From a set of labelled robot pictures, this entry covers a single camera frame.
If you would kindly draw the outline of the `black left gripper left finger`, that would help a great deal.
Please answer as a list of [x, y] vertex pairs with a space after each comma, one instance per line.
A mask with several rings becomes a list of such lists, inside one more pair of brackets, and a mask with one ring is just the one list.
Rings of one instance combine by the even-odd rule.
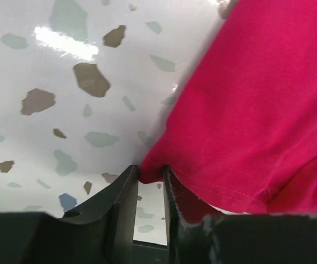
[[0, 212], [0, 263], [129, 263], [138, 196], [137, 166], [56, 218]]

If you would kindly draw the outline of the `pink t-shirt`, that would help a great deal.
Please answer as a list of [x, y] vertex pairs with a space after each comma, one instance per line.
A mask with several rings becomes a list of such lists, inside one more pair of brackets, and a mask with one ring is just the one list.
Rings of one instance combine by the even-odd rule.
[[317, 212], [317, 1], [239, 1], [141, 164], [235, 213]]

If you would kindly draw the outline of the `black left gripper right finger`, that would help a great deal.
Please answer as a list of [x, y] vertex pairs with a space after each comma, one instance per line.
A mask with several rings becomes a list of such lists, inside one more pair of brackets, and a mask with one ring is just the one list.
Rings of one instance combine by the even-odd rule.
[[317, 263], [317, 215], [224, 214], [163, 177], [169, 263]]

